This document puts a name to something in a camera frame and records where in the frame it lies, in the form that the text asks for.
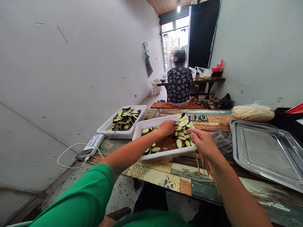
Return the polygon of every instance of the wooden bench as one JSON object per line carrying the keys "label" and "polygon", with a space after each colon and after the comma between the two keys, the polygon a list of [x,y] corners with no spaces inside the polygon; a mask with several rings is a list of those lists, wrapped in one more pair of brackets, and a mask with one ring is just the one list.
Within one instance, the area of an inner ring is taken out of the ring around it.
{"label": "wooden bench", "polygon": [[151,105],[151,109],[205,109],[199,105],[193,105],[193,102],[190,102],[188,106],[185,107],[175,107],[172,106],[169,102],[154,102]]}

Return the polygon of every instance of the green shirt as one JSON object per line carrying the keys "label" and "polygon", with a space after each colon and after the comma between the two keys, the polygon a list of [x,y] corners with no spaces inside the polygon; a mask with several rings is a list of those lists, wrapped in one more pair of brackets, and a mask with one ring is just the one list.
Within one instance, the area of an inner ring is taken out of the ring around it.
{"label": "green shirt", "polygon": [[[103,221],[114,184],[113,171],[106,165],[95,165],[30,226],[97,227]],[[146,210],[119,221],[115,226],[188,225],[175,212]]]}

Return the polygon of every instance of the white power cable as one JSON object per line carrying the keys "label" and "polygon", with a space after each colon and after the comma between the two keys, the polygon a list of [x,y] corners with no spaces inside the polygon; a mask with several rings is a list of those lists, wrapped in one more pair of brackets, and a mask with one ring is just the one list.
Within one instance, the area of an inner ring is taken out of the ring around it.
{"label": "white power cable", "polygon": [[[76,145],[78,145],[78,144],[83,144],[83,145],[88,145],[88,146],[91,146],[91,147],[95,147],[95,146],[92,146],[92,145],[89,145],[89,144],[86,144],[86,143],[76,143],[76,144],[74,144],[73,146],[76,146]],[[81,166],[79,166],[79,167],[68,167],[68,166],[61,165],[61,164],[59,163],[59,159],[61,158],[62,155],[64,155],[65,152],[67,152],[67,151],[68,151],[69,149],[71,149],[73,146],[67,148],[67,149],[59,156],[59,158],[57,159],[57,164],[58,164],[59,166],[64,167],[64,168],[68,168],[68,169],[78,169],[78,168],[82,167],[82,166],[86,163],[87,160],[89,160],[90,156],[85,157],[85,160],[84,160],[83,164],[82,164]],[[104,157],[102,156],[102,154],[101,154],[99,148],[98,148],[98,147],[95,147],[95,148],[97,148],[97,150],[98,150],[100,156],[101,156],[102,158],[104,158]]]}

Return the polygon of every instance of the dark hair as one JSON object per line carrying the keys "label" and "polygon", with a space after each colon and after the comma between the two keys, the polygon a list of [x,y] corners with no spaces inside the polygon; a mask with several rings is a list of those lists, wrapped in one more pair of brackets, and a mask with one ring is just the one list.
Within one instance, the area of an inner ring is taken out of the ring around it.
{"label": "dark hair", "polygon": [[186,53],[184,50],[178,50],[174,53],[174,63],[176,65],[183,65],[186,61]]}

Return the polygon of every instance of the red plastic bag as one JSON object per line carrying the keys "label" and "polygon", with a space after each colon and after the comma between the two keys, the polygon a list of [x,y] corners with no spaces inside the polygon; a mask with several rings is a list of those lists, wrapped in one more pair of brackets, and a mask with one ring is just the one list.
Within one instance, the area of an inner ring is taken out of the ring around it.
{"label": "red plastic bag", "polygon": [[213,72],[220,72],[223,69],[223,60],[221,59],[214,67],[212,67]]}

